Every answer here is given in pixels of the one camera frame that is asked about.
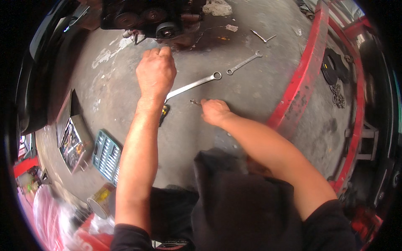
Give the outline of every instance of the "combination wrench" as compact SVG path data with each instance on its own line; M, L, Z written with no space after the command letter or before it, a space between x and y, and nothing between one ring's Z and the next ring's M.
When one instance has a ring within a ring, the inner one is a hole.
M186 86L183 86L182 88L179 88L179 89L177 89L177 90L174 90L174 91L172 91L172 92L169 92L168 95L166 96L165 103L168 101L169 98L171 98L171 97L173 97L173 96L176 96L177 94L180 94L180 93L182 93L182 92L185 92L185 91L187 91L187 90L189 90L189 89L191 89L191 88L194 88L194 87L196 87L196 86L205 84L206 82L209 82L209 81L211 81L211 80L219 80L219 79L221 79L221 78L222 78L222 74L221 74L220 72L216 71L216 72L214 72L211 76L205 77L205 78L200 79L200 80L198 80L198 81L195 81L195 82L193 82L193 83L191 83L191 84L188 84L188 85L186 85Z
M262 57L262 54L260 54L260 51L256 51L255 54L251 57L249 57L248 59L244 60L243 62L241 62L240 64L236 65L235 67L228 69L226 71L226 73L228 75L232 75L234 71L236 71L237 69L239 69L240 67L242 67L243 65L247 64L248 62L250 62L251 60L253 60L256 57Z

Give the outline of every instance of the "person's right hand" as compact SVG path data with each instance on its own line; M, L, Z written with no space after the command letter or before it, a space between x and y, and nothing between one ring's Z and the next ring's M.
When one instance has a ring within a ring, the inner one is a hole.
M210 99L207 101L202 99L201 105L204 112L202 118L205 122L214 126L220 127L225 118L233 115L228 105L222 100Z
M165 101L177 73L170 47L145 51L135 72L142 99Z

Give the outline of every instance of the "paint can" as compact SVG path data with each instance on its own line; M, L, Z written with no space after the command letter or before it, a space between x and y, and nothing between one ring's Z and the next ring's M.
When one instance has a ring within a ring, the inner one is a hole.
M102 219L107 219L110 215L109 195L116 189L112 183L106 183L99 191L88 198L89 207L94 213Z

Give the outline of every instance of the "stained floor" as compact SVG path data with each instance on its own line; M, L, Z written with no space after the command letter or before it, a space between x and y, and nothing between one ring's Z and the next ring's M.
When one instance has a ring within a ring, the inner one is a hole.
M173 47L177 76L173 90L215 71L221 80L211 81L169 100L171 111L158 134L159 169L154 186L175 184L193 186L192 159L200 150L223 148L244 161L245 154L236 141L222 130L202 121L201 109L190 99L221 99L238 115L265 122L280 101L307 43L309 21L293 0L227 1L233 14L206 15L192 47ZM236 32L226 25L238 26ZM250 29L267 38L264 44ZM67 170L56 147L54 120L67 91L75 89L82 116L92 137L107 130L122 145L129 131L140 97L135 68L142 53L162 47L153 39L134 46L122 38L123 31L74 29L62 45L54 74L49 105L49 125L36 133L42 168L60 189L86 201L106 179L94 168L73 175ZM328 36L327 47L342 54ZM226 70L259 50L257 58L232 76ZM322 74L291 141L327 178L339 165L344 131L351 116L351 88L344 85L346 108L332 104L332 92Z

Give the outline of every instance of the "blue tool case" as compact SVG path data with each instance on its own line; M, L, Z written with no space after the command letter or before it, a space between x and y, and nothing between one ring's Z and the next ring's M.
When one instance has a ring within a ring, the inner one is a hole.
M119 179L119 164L122 147L105 131L99 130L96 137L92 164L113 185Z

